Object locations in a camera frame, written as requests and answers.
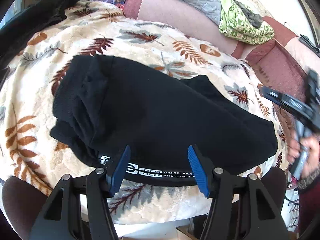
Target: black clamp arm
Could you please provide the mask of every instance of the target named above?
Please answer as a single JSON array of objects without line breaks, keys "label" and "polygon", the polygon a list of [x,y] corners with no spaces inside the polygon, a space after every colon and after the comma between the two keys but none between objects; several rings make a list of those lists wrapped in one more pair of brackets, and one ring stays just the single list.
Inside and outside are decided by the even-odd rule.
[{"label": "black clamp arm", "polygon": [[80,195],[87,195],[92,240],[118,240],[107,197],[119,191],[130,160],[130,147],[111,158],[106,168],[97,168],[88,176],[61,177],[39,213],[30,240],[86,240],[81,220]]}]

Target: brown cushion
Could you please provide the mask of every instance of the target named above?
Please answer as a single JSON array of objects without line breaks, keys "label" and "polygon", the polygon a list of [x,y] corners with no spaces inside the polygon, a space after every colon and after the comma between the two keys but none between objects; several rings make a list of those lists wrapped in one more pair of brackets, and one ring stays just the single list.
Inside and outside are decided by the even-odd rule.
[{"label": "brown cushion", "polygon": [[2,201],[5,213],[23,240],[29,239],[33,223],[46,200],[46,195],[17,177],[10,177],[3,185]]}]

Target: black garment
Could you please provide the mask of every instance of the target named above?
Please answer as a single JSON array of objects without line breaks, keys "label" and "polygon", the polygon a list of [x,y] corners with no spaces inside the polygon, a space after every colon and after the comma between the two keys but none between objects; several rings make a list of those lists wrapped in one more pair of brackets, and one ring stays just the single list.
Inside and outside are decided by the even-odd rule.
[{"label": "black garment", "polygon": [[179,81],[138,62],[76,56],[53,102],[51,136],[89,166],[129,144],[125,178],[194,185],[187,149],[197,144],[217,167],[239,174],[277,151],[274,126],[224,98],[206,76]]},{"label": "black garment", "polygon": [[19,53],[30,38],[44,28],[66,19],[64,10],[79,0],[39,0],[15,15],[0,29],[0,70]]},{"label": "black garment", "polygon": [[252,24],[253,27],[260,28],[261,24],[263,23],[263,19],[261,18],[260,14],[253,13],[251,10],[249,10],[243,3],[238,2],[234,0],[236,5],[240,7],[244,15],[249,20],[250,24]]}]

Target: dark red sleeve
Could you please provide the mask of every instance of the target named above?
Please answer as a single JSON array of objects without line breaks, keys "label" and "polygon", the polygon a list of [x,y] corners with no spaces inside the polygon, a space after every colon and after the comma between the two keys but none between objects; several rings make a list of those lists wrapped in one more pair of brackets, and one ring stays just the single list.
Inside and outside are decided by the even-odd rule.
[{"label": "dark red sleeve", "polygon": [[299,191],[299,232],[302,234],[320,212],[320,178],[306,191]]}]

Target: green patterned cloth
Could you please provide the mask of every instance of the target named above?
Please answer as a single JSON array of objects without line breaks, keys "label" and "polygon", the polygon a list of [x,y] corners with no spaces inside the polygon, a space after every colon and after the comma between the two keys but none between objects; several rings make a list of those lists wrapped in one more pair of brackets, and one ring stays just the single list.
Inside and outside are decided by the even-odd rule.
[{"label": "green patterned cloth", "polygon": [[219,30],[225,36],[252,45],[263,44],[275,36],[273,28],[265,21],[260,28],[252,26],[234,0],[220,1],[222,9]]}]

